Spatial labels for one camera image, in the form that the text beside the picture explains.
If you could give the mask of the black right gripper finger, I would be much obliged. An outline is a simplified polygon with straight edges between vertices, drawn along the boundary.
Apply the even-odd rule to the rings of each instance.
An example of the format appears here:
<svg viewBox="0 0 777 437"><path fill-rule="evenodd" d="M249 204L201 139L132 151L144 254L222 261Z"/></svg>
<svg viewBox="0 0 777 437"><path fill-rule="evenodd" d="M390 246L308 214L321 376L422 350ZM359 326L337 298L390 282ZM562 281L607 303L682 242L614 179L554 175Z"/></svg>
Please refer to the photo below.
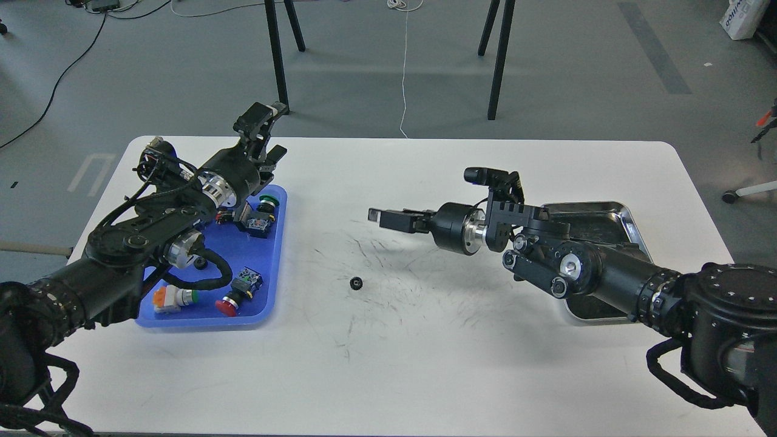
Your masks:
<svg viewBox="0 0 777 437"><path fill-rule="evenodd" d="M430 222L435 215L436 211L429 209L423 211L410 209L397 211L369 208L367 211L367 219L371 222L376 222L380 228L408 234L429 233Z"/></svg>

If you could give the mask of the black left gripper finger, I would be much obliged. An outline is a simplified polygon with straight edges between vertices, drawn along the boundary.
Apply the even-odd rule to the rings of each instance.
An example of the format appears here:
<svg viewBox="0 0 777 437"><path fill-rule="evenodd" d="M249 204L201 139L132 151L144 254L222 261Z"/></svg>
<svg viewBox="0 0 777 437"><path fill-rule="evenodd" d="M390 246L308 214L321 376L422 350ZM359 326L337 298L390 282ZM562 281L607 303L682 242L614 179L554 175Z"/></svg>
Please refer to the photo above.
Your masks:
<svg viewBox="0 0 777 437"><path fill-rule="evenodd" d="M269 152L266 153L266 157L261 164L261 180L264 183L270 183L274 179L274 171L280 160L286 155L288 149L276 144Z"/></svg>
<svg viewBox="0 0 777 437"><path fill-rule="evenodd" d="M274 123L289 112L288 105L280 101L269 105L255 102L236 119L233 130L240 135L239 147L250 161L263 163Z"/></svg>

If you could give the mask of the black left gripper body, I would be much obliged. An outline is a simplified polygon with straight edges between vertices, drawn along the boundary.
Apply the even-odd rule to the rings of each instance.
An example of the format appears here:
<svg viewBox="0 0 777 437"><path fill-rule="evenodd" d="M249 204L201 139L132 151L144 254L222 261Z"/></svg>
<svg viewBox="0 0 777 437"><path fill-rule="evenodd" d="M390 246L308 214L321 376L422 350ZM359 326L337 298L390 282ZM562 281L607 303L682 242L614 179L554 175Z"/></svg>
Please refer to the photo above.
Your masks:
<svg viewBox="0 0 777 437"><path fill-rule="evenodd" d="M199 168L202 191L219 207L233 207L269 183L261 180L261 163L253 163L239 146L217 152Z"/></svg>

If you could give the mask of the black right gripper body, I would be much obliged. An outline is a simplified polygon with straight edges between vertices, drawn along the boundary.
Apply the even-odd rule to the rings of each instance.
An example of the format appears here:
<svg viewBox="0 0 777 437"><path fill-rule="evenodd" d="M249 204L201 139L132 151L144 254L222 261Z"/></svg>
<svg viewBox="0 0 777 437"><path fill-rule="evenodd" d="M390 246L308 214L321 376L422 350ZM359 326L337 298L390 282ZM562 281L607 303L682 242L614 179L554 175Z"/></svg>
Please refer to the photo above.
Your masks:
<svg viewBox="0 0 777 437"><path fill-rule="evenodd" d="M482 246L483 210L474 205L447 202L430 221L430 232L439 249L474 255Z"/></svg>

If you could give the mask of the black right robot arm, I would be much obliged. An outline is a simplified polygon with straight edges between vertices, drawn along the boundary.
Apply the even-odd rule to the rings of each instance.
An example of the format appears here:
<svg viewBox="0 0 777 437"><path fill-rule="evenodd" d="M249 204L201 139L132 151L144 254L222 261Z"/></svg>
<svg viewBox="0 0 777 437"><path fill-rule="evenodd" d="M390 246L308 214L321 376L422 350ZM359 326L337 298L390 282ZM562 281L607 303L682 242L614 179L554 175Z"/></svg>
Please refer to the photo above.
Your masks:
<svg viewBox="0 0 777 437"><path fill-rule="evenodd" d="M636 245L575 240L547 208L525 202L517 172L469 167L486 186L486 207L448 202L438 210L372 208L367 218L395 231L430 233L445 251L501 252L515 280L556 299L594 296L666 339L650 348L650 373L688 403L742 405L775 435L775 269L705 263L680 272L635 257Z"/></svg>

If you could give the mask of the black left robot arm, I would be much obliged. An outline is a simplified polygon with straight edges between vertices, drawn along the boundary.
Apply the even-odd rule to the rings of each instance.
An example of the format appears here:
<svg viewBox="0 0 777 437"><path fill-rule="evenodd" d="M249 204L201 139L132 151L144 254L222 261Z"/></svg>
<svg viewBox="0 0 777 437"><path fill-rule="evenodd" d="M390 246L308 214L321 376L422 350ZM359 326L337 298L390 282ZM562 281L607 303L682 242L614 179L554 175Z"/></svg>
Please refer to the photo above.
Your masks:
<svg viewBox="0 0 777 437"><path fill-rule="evenodd" d="M205 247L198 227L272 182L286 149L266 146L288 112L286 103L253 103L234 124L237 144L200 167L153 137L135 168L143 185L89 233L79 260L30 284L2 283L3 428L42 435L38 426L48 421L70 435L93 435L62 408L78 366L48 349L80 328L138 317L142 299L161 280L189 290L227 285L231 267Z"/></svg>

